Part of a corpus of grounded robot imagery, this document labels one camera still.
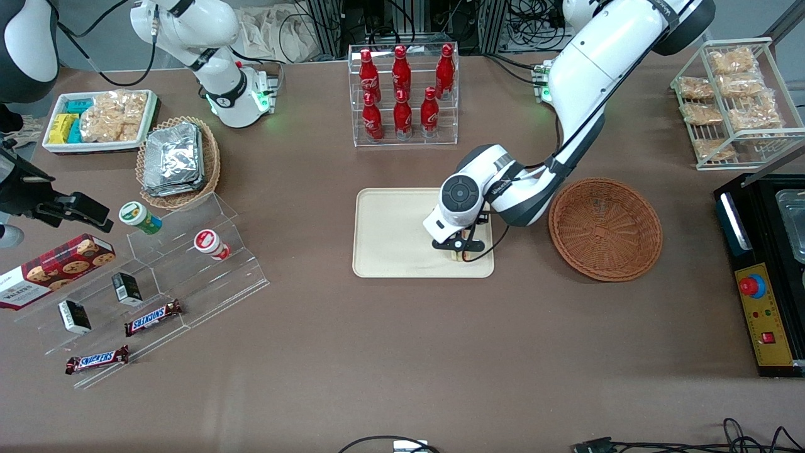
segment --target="red emergency stop button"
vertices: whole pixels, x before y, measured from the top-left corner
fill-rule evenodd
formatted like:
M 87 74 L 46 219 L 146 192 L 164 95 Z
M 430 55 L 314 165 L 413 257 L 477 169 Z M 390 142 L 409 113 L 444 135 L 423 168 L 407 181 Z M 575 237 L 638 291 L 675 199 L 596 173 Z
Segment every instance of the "red emergency stop button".
M 741 294 L 753 299 L 759 299 L 766 294 L 766 283 L 763 277 L 758 274 L 751 274 L 738 282 L 738 289 L 741 291 Z

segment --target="coca-cola bottle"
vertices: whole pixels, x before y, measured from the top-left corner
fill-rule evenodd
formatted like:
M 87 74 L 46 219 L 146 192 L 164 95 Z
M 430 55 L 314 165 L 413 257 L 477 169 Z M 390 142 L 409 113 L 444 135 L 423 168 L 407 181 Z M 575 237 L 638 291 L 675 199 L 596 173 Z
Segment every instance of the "coca-cola bottle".
M 372 93 L 374 101 L 380 103 L 380 76 L 378 69 L 372 62 L 372 52 L 368 48 L 361 49 L 361 71 L 358 73 L 361 77 L 361 88 L 364 93 Z
M 436 88 L 428 86 L 425 89 L 425 100 L 419 111 L 419 122 L 422 124 L 422 137 L 432 139 L 436 137 L 439 128 L 439 103 L 436 101 Z
M 436 65 L 436 97 L 438 99 L 452 98 L 453 76 L 456 73 L 456 64 L 452 60 L 452 44 L 442 46 L 442 56 Z
M 380 109 L 374 105 L 374 94 L 363 93 L 363 126 L 370 143 L 380 143 L 383 139 L 383 123 Z
M 397 99 L 397 103 L 394 104 L 394 132 L 397 134 L 397 139 L 404 142 L 413 135 L 411 106 L 408 105 L 408 94 L 404 89 L 398 89 L 394 97 Z
M 394 81 L 394 91 L 404 89 L 408 98 L 411 98 L 411 65 L 406 60 L 405 46 L 394 48 L 394 65 L 391 66 L 391 76 Z

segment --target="small black box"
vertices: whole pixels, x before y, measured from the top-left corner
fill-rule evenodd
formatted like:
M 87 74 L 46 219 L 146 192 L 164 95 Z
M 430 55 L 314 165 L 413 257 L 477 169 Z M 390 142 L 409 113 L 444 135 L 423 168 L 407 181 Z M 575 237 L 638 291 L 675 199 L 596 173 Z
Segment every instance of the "small black box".
M 89 317 L 84 306 L 73 301 L 63 301 L 59 303 L 61 320 L 64 328 L 76 334 L 85 334 L 93 328 L 89 325 Z
M 118 295 L 118 301 L 126 305 L 142 304 L 142 294 L 137 286 L 137 279 L 129 274 L 118 272 L 112 276 L 112 286 Z

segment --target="round basket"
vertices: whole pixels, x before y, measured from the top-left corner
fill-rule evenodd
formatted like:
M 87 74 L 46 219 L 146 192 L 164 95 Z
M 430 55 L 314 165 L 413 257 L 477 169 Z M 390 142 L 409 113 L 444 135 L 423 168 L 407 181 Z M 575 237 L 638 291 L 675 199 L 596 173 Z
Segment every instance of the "round basket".
M 207 177 L 207 184 L 204 185 L 201 190 L 195 192 L 178 193 L 176 195 L 168 195 L 167 197 L 152 197 L 144 190 L 141 190 L 140 196 L 142 199 L 153 207 L 165 210 L 177 210 L 211 193 L 218 185 L 218 178 L 221 176 L 221 155 L 218 152 L 218 143 L 215 141 L 213 133 L 203 121 L 198 118 L 180 116 L 158 124 L 155 129 L 166 129 L 183 121 L 196 124 L 201 129 L 201 147 L 204 153 L 204 174 Z M 142 185 L 142 175 L 145 171 L 145 155 L 146 144 L 142 143 L 139 151 L 137 151 L 137 168 L 134 170 L 140 185 Z
M 560 255 L 599 281 L 638 278 L 663 249 L 654 208 L 628 185 L 611 179 L 583 179 L 565 187 L 548 222 Z

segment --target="red box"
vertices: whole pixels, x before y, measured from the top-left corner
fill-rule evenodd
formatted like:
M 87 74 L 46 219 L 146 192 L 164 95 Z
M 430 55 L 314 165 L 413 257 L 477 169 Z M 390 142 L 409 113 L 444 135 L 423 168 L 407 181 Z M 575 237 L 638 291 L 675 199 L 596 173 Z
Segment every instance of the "red box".
M 83 234 L 0 276 L 0 308 L 19 310 L 115 258 L 114 248 Z

